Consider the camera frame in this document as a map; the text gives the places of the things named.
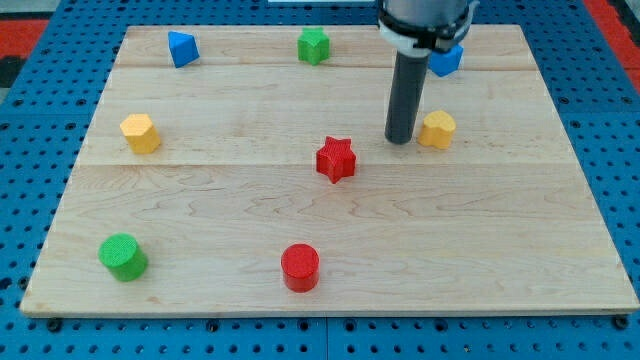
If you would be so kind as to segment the grey robot arm flange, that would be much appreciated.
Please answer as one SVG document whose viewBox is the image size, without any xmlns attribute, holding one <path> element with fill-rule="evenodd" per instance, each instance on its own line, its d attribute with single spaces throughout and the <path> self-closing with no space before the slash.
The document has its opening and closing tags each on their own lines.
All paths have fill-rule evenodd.
<svg viewBox="0 0 640 360">
<path fill-rule="evenodd" d="M 478 0 L 379 0 L 380 35 L 410 58 L 445 53 L 470 30 Z"/>
</svg>

